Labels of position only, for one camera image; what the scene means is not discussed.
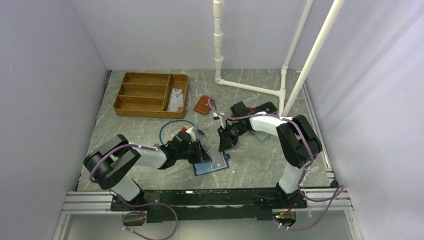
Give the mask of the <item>white credit card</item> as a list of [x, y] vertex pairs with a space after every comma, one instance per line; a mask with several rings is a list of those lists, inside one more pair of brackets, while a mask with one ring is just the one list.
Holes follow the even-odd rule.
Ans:
[[183, 101], [170, 101], [168, 106], [167, 106], [167, 111], [168, 112], [178, 112], [179, 108], [183, 108], [184, 107], [184, 102]]
[[170, 97], [170, 103], [177, 106], [182, 106], [184, 103], [183, 94], [172, 94]]
[[176, 98], [178, 98], [180, 95], [182, 95], [183, 94], [183, 90], [182, 89], [179, 89], [179, 88], [173, 88], [172, 90], [171, 90], [171, 95], [172, 96], [174, 96], [174, 97], [176, 97]]

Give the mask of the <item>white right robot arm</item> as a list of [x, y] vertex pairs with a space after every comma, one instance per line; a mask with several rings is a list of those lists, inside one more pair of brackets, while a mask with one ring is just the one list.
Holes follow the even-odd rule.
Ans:
[[322, 152], [322, 143], [304, 115], [277, 116], [278, 109], [270, 101], [257, 107], [247, 107], [240, 101], [230, 107], [231, 116], [217, 130], [219, 151], [230, 150], [246, 132], [263, 132], [278, 137], [287, 161], [282, 177], [276, 184], [276, 203], [289, 207], [299, 194], [306, 169]]

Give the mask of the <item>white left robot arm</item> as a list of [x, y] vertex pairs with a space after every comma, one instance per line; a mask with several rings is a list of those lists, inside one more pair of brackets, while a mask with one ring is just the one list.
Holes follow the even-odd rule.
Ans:
[[195, 165], [211, 162], [200, 141], [193, 133], [180, 131], [166, 144], [142, 146], [117, 134], [105, 144], [89, 153], [83, 165], [89, 171], [89, 180], [103, 190], [110, 190], [124, 199], [131, 210], [144, 203], [142, 188], [127, 173], [133, 166], [165, 170], [179, 160]]

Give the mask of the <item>blue leather card holder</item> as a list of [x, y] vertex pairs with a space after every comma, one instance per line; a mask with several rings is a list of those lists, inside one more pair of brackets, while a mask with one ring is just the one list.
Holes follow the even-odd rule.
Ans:
[[200, 176], [219, 170], [227, 169], [229, 167], [229, 159], [231, 156], [228, 153], [219, 152], [218, 148], [208, 150], [207, 155], [211, 161], [199, 162], [193, 165], [195, 176]]

